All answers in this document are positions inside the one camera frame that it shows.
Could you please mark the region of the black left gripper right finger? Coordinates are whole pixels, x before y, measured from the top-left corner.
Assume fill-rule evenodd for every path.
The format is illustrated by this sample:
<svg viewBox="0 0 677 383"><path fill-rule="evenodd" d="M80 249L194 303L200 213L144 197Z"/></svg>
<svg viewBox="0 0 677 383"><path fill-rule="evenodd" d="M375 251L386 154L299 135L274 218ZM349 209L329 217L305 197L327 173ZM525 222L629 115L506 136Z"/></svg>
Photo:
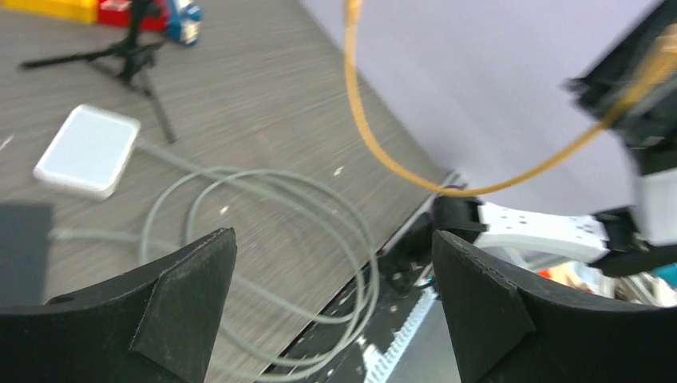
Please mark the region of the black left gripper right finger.
<svg viewBox="0 0 677 383"><path fill-rule="evenodd" d="M446 231L432 258L462 381L675 382L675 308L564 286Z"/></svg>

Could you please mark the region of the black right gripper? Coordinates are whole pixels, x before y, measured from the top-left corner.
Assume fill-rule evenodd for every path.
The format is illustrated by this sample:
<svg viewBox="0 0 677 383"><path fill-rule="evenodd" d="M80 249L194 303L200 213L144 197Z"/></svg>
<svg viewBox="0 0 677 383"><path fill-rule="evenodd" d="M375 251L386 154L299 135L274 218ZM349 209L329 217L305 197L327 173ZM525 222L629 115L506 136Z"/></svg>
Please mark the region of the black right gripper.
<svg viewBox="0 0 677 383"><path fill-rule="evenodd" d="M572 154L603 131L633 152L676 150L676 3L661 1L587 74L567 83L596 124L569 144Z"/></svg>

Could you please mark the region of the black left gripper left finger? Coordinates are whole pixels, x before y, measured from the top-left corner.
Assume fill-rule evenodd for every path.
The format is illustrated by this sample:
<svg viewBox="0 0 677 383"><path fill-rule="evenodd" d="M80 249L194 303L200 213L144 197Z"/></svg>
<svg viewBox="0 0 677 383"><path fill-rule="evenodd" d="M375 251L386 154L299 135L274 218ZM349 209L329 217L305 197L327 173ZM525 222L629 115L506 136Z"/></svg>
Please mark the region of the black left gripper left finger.
<svg viewBox="0 0 677 383"><path fill-rule="evenodd" d="M2 309L2 381L202 382L236 254L221 228L45 305Z"/></svg>

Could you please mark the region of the black network switch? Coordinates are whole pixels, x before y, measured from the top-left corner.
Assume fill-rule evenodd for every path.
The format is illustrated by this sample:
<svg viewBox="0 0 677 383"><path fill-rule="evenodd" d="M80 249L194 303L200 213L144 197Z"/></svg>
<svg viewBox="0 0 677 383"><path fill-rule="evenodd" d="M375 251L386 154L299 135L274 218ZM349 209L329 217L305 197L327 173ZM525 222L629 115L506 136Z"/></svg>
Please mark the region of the black network switch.
<svg viewBox="0 0 677 383"><path fill-rule="evenodd" d="M42 303L53 228L49 204L1 204L1 306Z"/></svg>

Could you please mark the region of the white network switch box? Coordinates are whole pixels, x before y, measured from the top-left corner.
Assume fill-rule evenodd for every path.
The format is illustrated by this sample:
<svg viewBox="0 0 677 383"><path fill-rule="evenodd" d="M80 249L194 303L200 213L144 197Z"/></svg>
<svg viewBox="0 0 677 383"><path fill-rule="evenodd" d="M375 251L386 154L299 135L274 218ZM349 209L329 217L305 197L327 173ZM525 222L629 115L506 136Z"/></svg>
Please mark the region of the white network switch box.
<svg viewBox="0 0 677 383"><path fill-rule="evenodd" d="M74 108L33 170L47 187L106 200L133 153L139 120L92 105Z"/></svg>

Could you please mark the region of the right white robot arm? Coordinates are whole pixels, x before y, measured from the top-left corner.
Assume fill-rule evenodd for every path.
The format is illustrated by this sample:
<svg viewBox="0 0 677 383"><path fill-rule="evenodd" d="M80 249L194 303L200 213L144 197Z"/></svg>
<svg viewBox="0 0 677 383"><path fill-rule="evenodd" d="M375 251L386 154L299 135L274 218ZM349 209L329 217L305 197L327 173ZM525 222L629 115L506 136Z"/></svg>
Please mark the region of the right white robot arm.
<svg viewBox="0 0 677 383"><path fill-rule="evenodd" d="M618 278L676 261L676 4L662 1L568 89L609 123L636 164L635 202L591 215L549 215L438 196L434 228L475 247L550 255L539 270L578 261Z"/></svg>

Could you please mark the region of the black microphone tripod stand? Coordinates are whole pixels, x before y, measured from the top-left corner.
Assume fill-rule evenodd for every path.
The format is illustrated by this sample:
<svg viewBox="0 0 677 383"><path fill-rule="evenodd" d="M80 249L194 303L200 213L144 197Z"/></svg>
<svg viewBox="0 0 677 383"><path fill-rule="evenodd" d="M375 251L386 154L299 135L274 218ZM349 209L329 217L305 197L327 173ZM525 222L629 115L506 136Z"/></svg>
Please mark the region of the black microphone tripod stand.
<svg viewBox="0 0 677 383"><path fill-rule="evenodd" d="M115 73L107 68L104 68L103 71L119 80L126 87L145 95L151 101L165 139L168 143L173 144L177 141L176 134L146 72L148 67L155 65L156 52L163 46L164 42L158 41L148 44L141 44L139 42L142 21L148 16L158 18L160 16L160 7L152 0L132 0L130 10L131 23L128 27L127 35L108 48L72 55L48 57L41 60L24 61L18 67L28 70L75 61L91 63L101 57L119 58L123 61L119 73Z"/></svg>

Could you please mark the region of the colourful toy block vehicle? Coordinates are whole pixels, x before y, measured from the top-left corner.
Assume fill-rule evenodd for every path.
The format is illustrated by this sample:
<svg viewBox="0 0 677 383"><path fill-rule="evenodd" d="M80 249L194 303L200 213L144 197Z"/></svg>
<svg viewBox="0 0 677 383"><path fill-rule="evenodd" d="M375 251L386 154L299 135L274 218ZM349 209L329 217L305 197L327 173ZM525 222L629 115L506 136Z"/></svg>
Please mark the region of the colourful toy block vehicle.
<svg viewBox="0 0 677 383"><path fill-rule="evenodd" d="M2 1L1 8L84 24L128 27L134 1ZM196 45L200 37L202 9L194 1L150 2L140 29L162 33L168 39Z"/></svg>

